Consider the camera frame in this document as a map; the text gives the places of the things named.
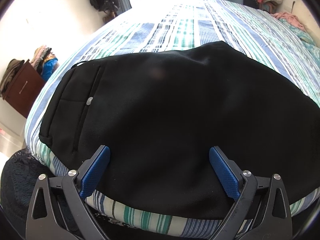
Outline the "black pants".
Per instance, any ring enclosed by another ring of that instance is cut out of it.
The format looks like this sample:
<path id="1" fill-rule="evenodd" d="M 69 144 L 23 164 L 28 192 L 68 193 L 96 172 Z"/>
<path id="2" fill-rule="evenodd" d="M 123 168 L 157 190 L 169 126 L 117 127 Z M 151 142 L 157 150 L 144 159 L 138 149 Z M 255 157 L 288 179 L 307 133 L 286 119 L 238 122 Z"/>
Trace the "black pants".
<path id="1" fill-rule="evenodd" d="M 213 146 L 256 176 L 279 174 L 291 203 L 319 187 L 319 107 L 225 42 L 72 67 L 39 137 L 70 169 L 107 146 L 98 191 L 163 215 L 225 217 L 232 200 L 209 162 Z"/>

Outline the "operator black trousers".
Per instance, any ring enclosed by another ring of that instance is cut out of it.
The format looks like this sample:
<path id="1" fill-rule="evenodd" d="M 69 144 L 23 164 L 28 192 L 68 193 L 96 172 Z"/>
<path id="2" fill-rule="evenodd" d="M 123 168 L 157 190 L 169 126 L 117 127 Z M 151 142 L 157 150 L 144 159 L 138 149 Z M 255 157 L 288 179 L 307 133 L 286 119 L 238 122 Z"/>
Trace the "operator black trousers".
<path id="1" fill-rule="evenodd" d="M 1 174 L 1 206 L 6 217 L 15 230 L 25 238 L 31 233 L 30 239 L 59 239 L 56 231 L 60 228 L 82 237 L 63 191 L 59 189 L 50 191 L 57 223 L 52 224 L 51 229 L 38 224 L 32 230 L 27 230 L 28 209 L 41 174 L 45 174 L 48 178 L 54 176 L 47 166 L 33 157 L 28 148 L 17 151 L 8 159 Z"/>

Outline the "dark wooden nightstand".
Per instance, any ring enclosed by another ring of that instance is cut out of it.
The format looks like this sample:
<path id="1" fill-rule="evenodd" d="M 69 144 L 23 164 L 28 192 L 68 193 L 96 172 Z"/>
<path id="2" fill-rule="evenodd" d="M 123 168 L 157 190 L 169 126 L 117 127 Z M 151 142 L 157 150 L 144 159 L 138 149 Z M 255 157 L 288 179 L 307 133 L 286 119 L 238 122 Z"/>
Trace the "dark wooden nightstand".
<path id="1" fill-rule="evenodd" d="M 27 60 L 8 85 L 3 100 L 27 118 L 44 84 L 44 79 Z"/>

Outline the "olive clothes on nightstand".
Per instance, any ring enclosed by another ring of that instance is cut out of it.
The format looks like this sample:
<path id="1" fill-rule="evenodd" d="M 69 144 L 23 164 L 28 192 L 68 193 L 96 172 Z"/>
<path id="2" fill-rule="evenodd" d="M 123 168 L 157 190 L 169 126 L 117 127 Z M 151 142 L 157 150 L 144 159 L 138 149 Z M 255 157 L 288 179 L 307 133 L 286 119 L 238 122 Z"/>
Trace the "olive clothes on nightstand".
<path id="1" fill-rule="evenodd" d="M 13 80 L 13 78 L 15 77 L 17 72 L 21 69 L 21 67 L 23 66 L 24 63 L 25 63 L 24 60 L 17 60 L 17 59 L 12 59 L 9 62 L 5 72 L 3 74 L 3 77 L 1 79 L 1 98 L 5 94 L 11 81 Z"/>

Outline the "teal floral pillow far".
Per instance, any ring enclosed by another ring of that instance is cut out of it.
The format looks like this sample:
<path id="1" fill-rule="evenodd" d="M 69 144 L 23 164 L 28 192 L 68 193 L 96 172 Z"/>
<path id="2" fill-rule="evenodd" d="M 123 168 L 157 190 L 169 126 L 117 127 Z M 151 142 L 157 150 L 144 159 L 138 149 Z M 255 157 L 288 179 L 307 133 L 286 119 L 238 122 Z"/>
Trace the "teal floral pillow far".
<path id="1" fill-rule="evenodd" d="M 305 31 L 300 31 L 298 37 L 303 42 L 310 54 L 316 58 L 319 58 L 319 47 L 317 47 L 312 37 Z"/>

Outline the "pink garment on bed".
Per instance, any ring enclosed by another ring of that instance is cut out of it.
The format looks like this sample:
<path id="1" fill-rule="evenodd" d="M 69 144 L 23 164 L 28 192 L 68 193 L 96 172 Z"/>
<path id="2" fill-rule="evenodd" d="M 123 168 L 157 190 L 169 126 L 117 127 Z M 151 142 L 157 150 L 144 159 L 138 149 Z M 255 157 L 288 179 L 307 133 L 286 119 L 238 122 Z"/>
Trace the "pink garment on bed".
<path id="1" fill-rule="evenodd" d="M 306 29 L 302 23 L 300 23 L 298 17 L 296 15 L 293 15 L 289 12 L 276 12 L 274 14 L 271 14 L 276 19 L 285 19 L 289 24 L 292 26 L 306 32 Z"/>

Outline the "striped bed sheet mattress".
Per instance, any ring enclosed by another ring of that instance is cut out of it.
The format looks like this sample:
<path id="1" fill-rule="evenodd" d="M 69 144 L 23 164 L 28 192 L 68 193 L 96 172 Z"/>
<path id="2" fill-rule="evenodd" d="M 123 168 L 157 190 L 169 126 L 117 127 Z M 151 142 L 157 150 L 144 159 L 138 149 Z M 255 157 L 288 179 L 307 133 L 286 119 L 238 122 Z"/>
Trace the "striped bed sheet mattress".
<path id="1" fill-rule="evenodd" d="M 55 177 L 78 169 L 63 165 L 39 137 L 53 94 L 72 67 L 109 56 L 186 51 L 214 42 L 225 42 L 271 68 L 319 107 L 319 64 L 302 41 L 270 14 L 224 0 L 180 0 L 152 12 L 133 8 L 100 28 L 46 82 L 27 118 L 25 135 L 33 156 Z M 97 187 L 85 203 L 114 239 L 211 239 L 228 213 L 221 219 L 163 215 L 112 200 Z M 319 187 L 294 203 L 289 201 L 291 216 L 306 210 L 318 197 Z"/>

